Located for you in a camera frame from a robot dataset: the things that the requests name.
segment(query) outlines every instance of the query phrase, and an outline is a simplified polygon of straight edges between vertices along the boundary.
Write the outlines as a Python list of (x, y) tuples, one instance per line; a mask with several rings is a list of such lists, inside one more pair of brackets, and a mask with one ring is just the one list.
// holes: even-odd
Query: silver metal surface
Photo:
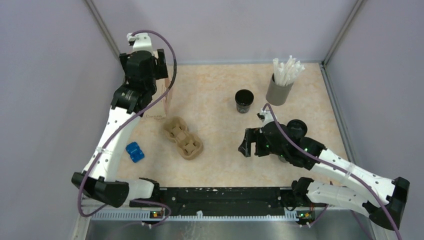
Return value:
[(118, 59), (120, 54), (118, 45), (116, 44), (115, 40), (113, 39), (111, 35), (111, 32), (108, 30), (108, 27), (103, 21), (102, 16), (97, 10), (96, 5), (94, 4), (93, 0), (84, 0), (84, 2), (87, 5), (87, 8), (89, 9), (91, 15), (93, 16), (95, 23), (97, 24), (101, 34), (104, 37), (104, 40), (107, 42), (107, 45), (109, 46), (110, 50), (113, 52), (113, 55)]
[(330, 50), (328, 51), (327, 55), (325, 56), (324, 60), (322, 61), (324, 66), (327, 66), (329, 62), (331, 61), (331, 58), (333, 57), (334, 52), (339, 47), (340, 43), (343, 40), (343, 37), (348, 32), (349, 27), (351, 26), (352, 22), (354, 21), (355, 17), (358, 15), (359, 11), (364, 6), (364, 3), (367, 0), (357, 0), (355, 5), (353, 6), (352, 11), (350, 12), (349, 16), (347, 17), (346, 21), (344, 22), (343, 26), (341, 27), (340, 32), (338, 33), (337, 37), (335, 38), (334, 42), (332, 43)]
[[(369, 220), (360, 216), (368, 228)], [(170, 221), (149, 229), (131, 221), (92, 220), (86, 240), (362, 240), (348, 210), (328, 210), (313, 227), (287, 221)]]
[(324, 78), (325, 87), (327, 89), (331, 107), (334, 112), (338, 130), (340, 131), (340, 136), (341, 136), (341, 140), (343, 141), (344, 150), (346, 151), (347, 159), (355, 164), (357, 155), (355, 153), (355, 150), (352, 148), (352, 140), (349, 135), (348, 128), (346, 127), (342, 109), (340, 108), (339, 101), (334, 91), (333, 83), (331, 82), (331, 79), (327, 73), (327, 70), (322, 63), (319, 65), (319, 68), (321, 69), (321, 74), (322, 74), (322, 77)]

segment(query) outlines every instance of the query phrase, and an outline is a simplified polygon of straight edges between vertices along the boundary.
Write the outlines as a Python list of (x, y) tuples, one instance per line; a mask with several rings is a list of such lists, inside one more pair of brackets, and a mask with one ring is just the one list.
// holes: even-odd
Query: white cable tie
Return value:
[(346, 169), (346, 174), (344, 175), (343, 179), (341, 179), (340, 183), (343, 185), (346, 180), (348, 180), (348, 178), (351, 176), (352, 171), (355, 168), (355, 164), (353, 164), (352, 162), (349, 164), (349, 167)]
[(107, 150), (106, 148), (103, 148), (101, 146), (96, 147), (95, 150), (99, 153), (108, 154), (108, 155), (112, 155), (114, 153), (113, 151)]

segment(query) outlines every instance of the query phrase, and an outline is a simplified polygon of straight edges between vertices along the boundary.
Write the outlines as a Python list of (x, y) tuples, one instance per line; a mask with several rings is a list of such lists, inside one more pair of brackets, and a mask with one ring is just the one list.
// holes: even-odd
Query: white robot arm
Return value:
[[(299, 201), (324, 203), (350, 209), (369, 217), (383, 228), (393, 230), (376, 198), (363, 184), (351, 176), (355, 175), (372, 189), (399, 227), (408, 198), (409, 181), (402, 177), (392, 180), (378, 176), (341, 158), (322, 143), (305, 137), (308, 128), (301, 120), (289, 121), (287, 125), (279, 123), (281, 129), (298, 147), (334, 166), (318, 162), (288, 142), (278, 129), (269, 110), (261, 109), (257, 116), (262, 120), (262, 127), (247, 128), (243, 143), (238, 148), (245, 157), (250, 157), (250, 145), (256, 143), (256, 156), (275, 154), (284, 162), (328, 176), (344, 185), (334, 186), (301, 177), (291, 185), (295, 198)], [(346, 173), (336, 169), (337, 167), (345, 170)]]
[(132, 46), (132, 52), (119, 56), (125, 71), (125, 82), (113, 94), (109, 118), (93, 156), (82, 172), (75, 172), (72, 176), (72, 183), (79, 188), (96, 156), (101, 153), (97, 164), (88, 174), (83, 193), (114, 207), (120, 207), (133, 199), (148, 199), (153, 192), (154, 184), (149, 180), (116, 178), (127, 141), (142, 116), (137, 116), (123, 127), (106, 148), (102, 146), (125, 121), (152, 101), (157, 90), (156, 80), (168, 77), (164, 50), (158, 49), (158, 57), (155, 57), (147, 33), (129, 33), (127, 40)]

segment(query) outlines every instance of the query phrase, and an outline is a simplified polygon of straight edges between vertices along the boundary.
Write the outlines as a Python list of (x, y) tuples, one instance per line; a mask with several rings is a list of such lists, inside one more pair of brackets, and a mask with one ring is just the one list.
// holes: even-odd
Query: marble pattern surface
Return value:
[[(303, 120), (307, 136), (346, 159), (319, 65), (307, 63), (305, 68), (286, 103), (273, 110), (281, 123)], [(328, 183), (328, 177), (283, 163), (275, 155), (253, 156), (254, 145), (252, 157), (245, 158), (237, 151), (245, 129), (262, 125), (256, 114), (266, 103), (272, 72), (272, 64), (178, 66), (168, 116), (186, 121), (190, 132), (203, 141), (203, 152), (193, 160), (183, 159), (162, 132), (164, 119), (142, 119), (128, 143), (137, 142), (145, 158), (133, 163), (124, 152), (117, 177), (149, 178), (162, 187), (286, 187), (300, 177)], [(254, 94), (245, 114), (236, 110), (234, 97), (240, 89)]]

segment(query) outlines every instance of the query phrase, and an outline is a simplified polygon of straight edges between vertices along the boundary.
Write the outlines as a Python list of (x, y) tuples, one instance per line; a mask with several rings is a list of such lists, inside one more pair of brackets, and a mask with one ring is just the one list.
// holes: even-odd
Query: gray wall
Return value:
[(359, 163), (411, 182), (400, 231), (423, 238), (424, 1), (368, 1), (328, 71)]
[[(180, 64), (324, 59), (356, 0), (93, 0), (121, 52), (151, 29)], [(160, 47), (160, 41), (154, 41)]]
[(2, 1), (0, 30), (0, 239), (69, 239), (123, 73), (82, 0)]

